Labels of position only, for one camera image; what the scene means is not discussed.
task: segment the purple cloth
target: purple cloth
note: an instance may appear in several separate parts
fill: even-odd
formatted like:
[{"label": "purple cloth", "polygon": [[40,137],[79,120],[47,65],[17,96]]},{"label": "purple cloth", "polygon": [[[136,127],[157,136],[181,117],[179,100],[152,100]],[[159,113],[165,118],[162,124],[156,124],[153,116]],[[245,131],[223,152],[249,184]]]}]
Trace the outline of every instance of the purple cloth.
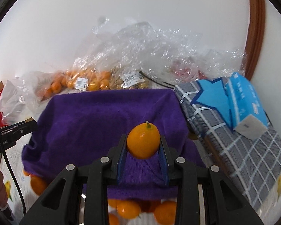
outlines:
[{"label": "purple cloth", "polygon": [[[24,169],[51,182],[67,164],[84,166],[107,155],[122,134],[149,121],[180,156],[204,167],[172,90],[96,91],[54,96],[38,120],[38,130],[24,146]],[[164,185],[158,153],[138,160],[129,153],[123,178],[108,187],[112,199],[166,199],[176,188]]]}]

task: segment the tissue box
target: tissue box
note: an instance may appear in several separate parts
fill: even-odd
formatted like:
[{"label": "tissue box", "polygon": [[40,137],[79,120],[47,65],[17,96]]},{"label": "tissue box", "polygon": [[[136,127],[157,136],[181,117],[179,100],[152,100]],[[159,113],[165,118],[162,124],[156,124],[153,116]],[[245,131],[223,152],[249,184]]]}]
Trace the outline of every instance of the tissue box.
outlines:
[{"label": "tissue box", "polygon": [[233,73],[225,85],[231,109],[233,129],[250,140],[267,131],[267,119],[252,84]]}]

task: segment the yellow bird print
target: yellow bird print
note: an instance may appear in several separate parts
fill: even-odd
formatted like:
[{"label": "yellow bird print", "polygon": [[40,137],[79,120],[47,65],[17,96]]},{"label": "yellow bird print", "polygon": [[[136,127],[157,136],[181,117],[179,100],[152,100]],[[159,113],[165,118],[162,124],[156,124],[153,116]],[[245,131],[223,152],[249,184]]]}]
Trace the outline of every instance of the yellow bird print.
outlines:
[{"label": "yellow bird print", "polygon": [[278,188],[277,188],[277,192],[278,192],[278,199],[281,195],[281,175],[278,178]]},{"label": "yellow bird print", "polygon": [[9,181],[6,181],[5,183],[5,189],[6,189],[6,193],[7,193],[7,198],[10,199],[11,201],[13,201],[13,199],[11,198],[11,195],[10,195],[10,182]]}]

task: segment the orange stem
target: orange stem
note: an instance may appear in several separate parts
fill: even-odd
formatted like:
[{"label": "orange stem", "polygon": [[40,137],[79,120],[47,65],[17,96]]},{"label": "orange stem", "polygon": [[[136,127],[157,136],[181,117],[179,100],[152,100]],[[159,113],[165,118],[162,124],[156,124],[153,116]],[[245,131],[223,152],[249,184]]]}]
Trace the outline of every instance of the orange stem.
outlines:
[{"label": "orange stem", "polygon": [[150,128],[151,128],[151,125],[149,124],[149,122],[148,122],[148,121],[146,121],[146,123],[147,123],[147,125],[148,125],[148,126],[147,126],[147,128],[149,128],[149,129],[150,129]]}]

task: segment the gray plaid fabric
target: gray plaid fabric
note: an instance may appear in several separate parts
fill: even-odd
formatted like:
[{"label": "gray plaid fabric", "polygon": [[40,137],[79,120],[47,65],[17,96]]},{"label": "gray plaid fabric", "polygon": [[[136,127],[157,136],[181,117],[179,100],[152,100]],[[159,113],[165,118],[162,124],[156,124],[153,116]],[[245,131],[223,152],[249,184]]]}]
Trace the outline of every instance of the gray plaid fabric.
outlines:
[{"label": "gray plaid fabric", "polygon": [[175,87],[175,93],[193,131],[199,136],[204,148],[210,153],[203,137],[208,136],[230,179],[257,210],[281,171],[281,138],[268,122],[268,130],[256,141],[251,141],[231,131],[216,110],[191,101],[199,92],[196,81]]}]

